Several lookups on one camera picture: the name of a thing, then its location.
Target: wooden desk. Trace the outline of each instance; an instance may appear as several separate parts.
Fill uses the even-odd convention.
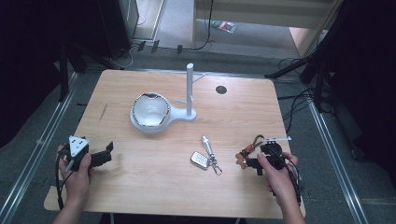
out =
[[[271,80],[205,76],[193,84],[193,122],[177,121],[162,133],[139,132],[130,121],[134,100],[156,91],[183,107],[182,74],[103,72],[75,136],[90,140],[91,152],[114,142],[113,161],[96,168],[87,211],[206,217],[282,218],[275,197],[256,170],[242,170],[234,155],[261,133],[286,137]],[[216,93],[217,86],[227,88]],[[194,151],[206,155],[201,136],[213,147],[222,175],[190,162]],[[290,151],[287,142],[281,142]],[[57,210],[56,189],[44,203]]]
[[[328,30],[343,0],[221,0],[215,1],[212,20],[239,21],[290,27],[301,57],[316,46]],[[210,0],[194,0],[195,19],[209,18]]]

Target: hand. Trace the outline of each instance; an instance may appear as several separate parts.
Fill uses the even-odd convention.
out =
[[[87,153],[80,162],[77,172],[72,174],[72,171],[69,171],[65,174],[67,161],[63,159],[59,161],[59,170],[63,180],[69,176],[65,182],[67,199],[64,208],[53,223],[78,223],[82,210],[90,197],[90,176],[92,175],[92,169],[89,169],[90,165],[91,154]]]
[[[283,152],[282,155],[292,161],[294,165],[297,165],[297,157],[289,152]],[[275,169],[261,153],[257,155],[257,159],[266,173],[267,188],[276,195],[276,202],[282,209],[284,222],[305,223],[288,170],[286,168]]]

